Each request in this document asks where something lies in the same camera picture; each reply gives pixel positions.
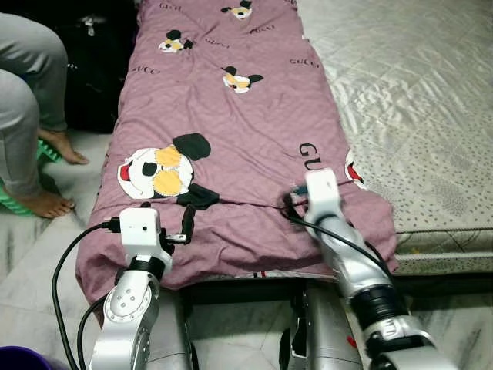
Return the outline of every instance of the black wire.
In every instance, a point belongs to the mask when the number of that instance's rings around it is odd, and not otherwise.
[[[84,312],[84,315],[82,316],[82,319],[79,323],[79,330],[77,331],[77,355],[79,356],[79,366],[81,370],[86,370],[86,362],[84,361],[84,348],[82,347],[82,340],[83,340],[83,335],[84,335],[84,327],[86,326],[86,321],[91,315],[91,313],[94,312],[94,310],[97,309],[97,307],[102,304],[106,297],[108,295],[103,295],[100,299],[98,299],[96,302],[91,304],[91,307],[87,309],[86,312]]]
[[[320,226],[318,226],[316,224],[312,224],[311,222],[306,222],[302,218],[297,218],[297,217],[289,216],[289,215],[285,214],[283,211],[281,211],[281,214],[285,218],[287,218],[288,220],[290,220],[291,222],[294,222],[295,224],[303,225],[305,227],[311,227],[312,229],[318,231],[319,233],[326,234],[329,237],[333,237],[334,239],[340,241],[341,243],[344,243],[347,246],[355,249],[356,251],[358,251],[361,254],[363,254],[366,258],[368,258],[370,261],[372,261],[374,264],[376,264],[379,268],[381,268],[382,271],[388,276],[388,278],[391,281],[394,281],[394,277],[392,276],[392,273],[389,271],[389,269],[387,267],[387,264],[385,263],[384,259],[382,258],[382,256],[380,255],[380,253],[377,251],[377,249],[375,249],[373,246],[371,246],[371,250],[375,253],[375,255],[377,256],[377,258],[373,257],[371,254],[369,254],[368,252],[366,252],[363,248],[357,246],[352,241],[350,241],[348,239],[345,239],[342,236],[333,233],[332,231],[329,231],[327,229],[324,229],[323,227],[320,227]]]
[[[69,365],[70,365],[71,370],[79,370],[79,368],[77,367],[77,364],[75,363],[75,359],[74,359],[74,356],[72,354],[72,349],[70,349],[70,343],[69,343],[69,339],[67,338],[67,331],[65,329],[65,323],[63,322],[62,310],[60,309],[59,294],[58,294],[58,290],[57,290],[57,283],[58,283],[58,279],[59,279],[59,275],[60,275],[60,270],[62,269],[62,266],[65,263],[65,260],[67,259],[67,256],[69,255],[69,253],[72,251],[72,249],[74,249],[74,247],[77,245],[77,243],[80,242],[80,240],[84,238],[85,235],[93,232],[94,230],[103,229],[105,227],[106,227],[105,224],[99,224],[99,225],[95,225],[93,227],[90,227],[87,230],[84,230],[65,250],[63,255],[60,257],[59,263],[56,265],[55,272],[53,273],[53,279],[52,279],[53,307],[55,308],[56,321],[59,325],[60,335],[62,336],[63,349],[65,349],[65,355],[67,356],[67,359],[69,360]]]

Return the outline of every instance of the bare foot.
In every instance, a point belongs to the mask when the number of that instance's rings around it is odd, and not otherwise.
[[[81,153],[74,151],[70,143],[67,132],[49,131],[47,129],[38,129],[38,136],[51,144],[62,157],[71,164],[87,164],[89,160]]]
[[[10,197],[41,217],[55,218],[63,216],[75,206],[71,200],[67,200],[46,190],[41,190],[41,193],[36,197],[17,197],[10,194],[5,187],[3,189]]]

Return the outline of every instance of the yellow patch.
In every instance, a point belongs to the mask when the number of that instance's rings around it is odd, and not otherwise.
[[[241,8],[231,9],[231,12],[233,12],[234,14],[238,14],[238,13],[248,14],[250,12],[250,10],[247,8],[241,7]]]
[[[235,85],[236,88],[246,88],[250,84],[247,81],[238,81],[235,76],[231,73],[226,74],[226,81],[230,84],[230,86]]]
[[[242,82],[236,82],[235,83],[236,87],[239,87],[240,89],[244,89],[248,87],[249,83],[247,81],[242,81]]]
[[[156,163],[164,167],[178,167],[182,155],[174,146],[156,151]]]
[[[236,83],[236,79],[231,73],[226,74],[226,80],[230,85],[234,85]]]
[[[182,188],[178,172],[160,171],[153,180],[154,190],[164,197],[176,197]]]
[[[166,39],[164,43],[165,45],[171,45],[171,49],[173,50],[180,50],[182,47],[179,40]]]

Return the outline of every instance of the purple blanket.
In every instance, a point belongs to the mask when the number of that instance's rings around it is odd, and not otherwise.
[[[206,208],[163,278],[172,289],[211,274],[330,274],[277,207],[308,170],[331,167],[347,219],[397,267],[391,205],[361,189],[294,0],[147,0],[139,21],[90,224],[150,198],[177,232],[184,204]],[[125,264],[118,234],[90,234],[76,266],[86,297],[107,293]]]

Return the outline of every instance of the purple bucket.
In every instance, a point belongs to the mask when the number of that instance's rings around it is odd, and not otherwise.
[[[61,362],[44,358],[29,348],[0,347],[0,364],[4,370],[68,370]]]

